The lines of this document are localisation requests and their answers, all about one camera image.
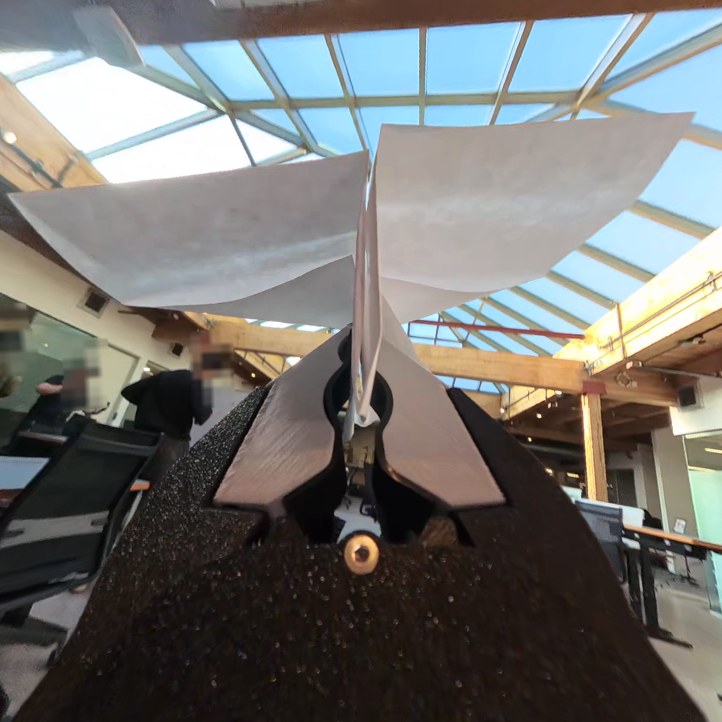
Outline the black mesh office chair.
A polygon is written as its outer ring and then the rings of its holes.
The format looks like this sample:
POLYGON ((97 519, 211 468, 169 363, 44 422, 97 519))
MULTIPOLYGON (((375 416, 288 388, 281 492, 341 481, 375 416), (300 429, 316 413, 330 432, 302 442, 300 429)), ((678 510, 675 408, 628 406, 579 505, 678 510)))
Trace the black mesh office chair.
POLYGON ((1 522, 2 622, 19 626, 37 601, 97 576, 162 439, 90 422, 12 501, 1 522))

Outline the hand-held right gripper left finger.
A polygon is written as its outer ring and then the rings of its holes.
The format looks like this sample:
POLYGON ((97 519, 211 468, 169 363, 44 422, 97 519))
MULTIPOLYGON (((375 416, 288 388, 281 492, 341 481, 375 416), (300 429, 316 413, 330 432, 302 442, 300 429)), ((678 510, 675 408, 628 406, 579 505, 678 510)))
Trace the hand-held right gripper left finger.
POLYGON ((268 387, 215 507, 288 519, 312 542, 331 541, 347 489, 338 411, 349 398, 351 340, 347 326, 268 387))

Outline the wooden support post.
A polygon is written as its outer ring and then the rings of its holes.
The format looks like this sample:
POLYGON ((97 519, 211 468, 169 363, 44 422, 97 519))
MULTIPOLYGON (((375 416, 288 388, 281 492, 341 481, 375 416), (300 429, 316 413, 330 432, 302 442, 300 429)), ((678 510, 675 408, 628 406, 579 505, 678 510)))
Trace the wooden support post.
POLYGON ((600 389, 600 384, 587 384, 581 394, 585 487, 589 500, 608 502, 607 463, 600 389))

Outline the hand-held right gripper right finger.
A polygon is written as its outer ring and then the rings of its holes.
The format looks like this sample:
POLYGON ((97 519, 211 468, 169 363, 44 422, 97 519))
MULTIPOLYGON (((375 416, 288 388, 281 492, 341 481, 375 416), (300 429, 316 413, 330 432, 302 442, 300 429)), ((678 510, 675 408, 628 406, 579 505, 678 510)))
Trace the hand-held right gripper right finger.
POLYGON ((414 361, 380 361, 372 407, 372 489, 382 538, 405 545, 428 521, 502 507, 507 499, 446 387, 414 361))

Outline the grey mesh office chair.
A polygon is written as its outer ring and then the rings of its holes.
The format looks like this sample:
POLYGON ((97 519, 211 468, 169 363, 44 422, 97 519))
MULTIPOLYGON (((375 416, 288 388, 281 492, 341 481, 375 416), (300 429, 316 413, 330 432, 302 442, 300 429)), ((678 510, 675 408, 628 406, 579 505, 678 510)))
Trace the grey mesh office chair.
POLYGON ((624 508, 608 502, 576 499, 574 505, 604 550, 620 583, 627 581, 623 544, 624 508))

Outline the red ceiling pipe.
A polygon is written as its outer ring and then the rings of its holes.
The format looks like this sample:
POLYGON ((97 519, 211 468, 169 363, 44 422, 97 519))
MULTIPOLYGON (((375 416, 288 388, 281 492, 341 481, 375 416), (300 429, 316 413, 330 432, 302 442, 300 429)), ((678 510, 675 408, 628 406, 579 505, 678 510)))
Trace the red ceiling pipe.
POLYGON ((447 320, 412 320, 408 322, 409 325, 411 324, 417 324, 418 326, 434 326, 434 327, 446 327, 450 329, 459 329, 459 330, 465 330, 465 331, 475 331, 478 333, 481 332, 498 332, 501 334, 507 334, 507 335, 517 335, 517 336, 536 336, 536 337, 544 337, 544 338, 551 338, 551 339, 567 339, 567 340, 583 340, 584 334, 572 334, 567 332, 557 332, 557 331, 549 331, 549 330, 540 330, 540 329, 519 329, 519 328, 512 328, 512 327, 505 327, 505 326, 487 326, 483 324, 473 324, 473 323, 462 323, 458 321, 447 321, 447 320))

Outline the white paper sheet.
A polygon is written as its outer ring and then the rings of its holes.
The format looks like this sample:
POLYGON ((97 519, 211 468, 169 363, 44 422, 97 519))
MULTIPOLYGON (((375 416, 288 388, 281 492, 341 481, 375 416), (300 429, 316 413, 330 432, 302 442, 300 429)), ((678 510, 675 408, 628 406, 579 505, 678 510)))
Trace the white paper sheet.
POLYGON ((695 114, 384 124, 367 151, 9 194, 69 266, 135 308, 310 323, 360 341, 545 276, 626 212, 695 114))

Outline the wooden ceiling beam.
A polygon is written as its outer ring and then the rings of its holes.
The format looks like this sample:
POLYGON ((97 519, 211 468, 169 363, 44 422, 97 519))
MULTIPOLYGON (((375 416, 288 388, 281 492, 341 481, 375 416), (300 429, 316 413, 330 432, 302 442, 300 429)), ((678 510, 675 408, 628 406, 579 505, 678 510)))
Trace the wooden ceiling beam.
POLYGON ((582 392, 589 379, 583 363, 576 360, 424 344, 413 344, 413 348, 436 375, 565 393, 582 392))

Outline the wooden top desk black legs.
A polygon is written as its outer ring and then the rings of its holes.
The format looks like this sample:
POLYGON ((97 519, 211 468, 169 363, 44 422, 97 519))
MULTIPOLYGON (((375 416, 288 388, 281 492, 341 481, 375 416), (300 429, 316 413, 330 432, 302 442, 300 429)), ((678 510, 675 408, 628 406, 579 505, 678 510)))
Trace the wooden top desk black legs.
POLYGON ((625 547, 627 588, 633 614, 645 628, 648 637, 681 648, 693 649, 693 645, 660 626, 652 552, 672 552, 703 562, 710 554, 720 555, 721 546, 628 523, 622 524, 622 543, 625 547))

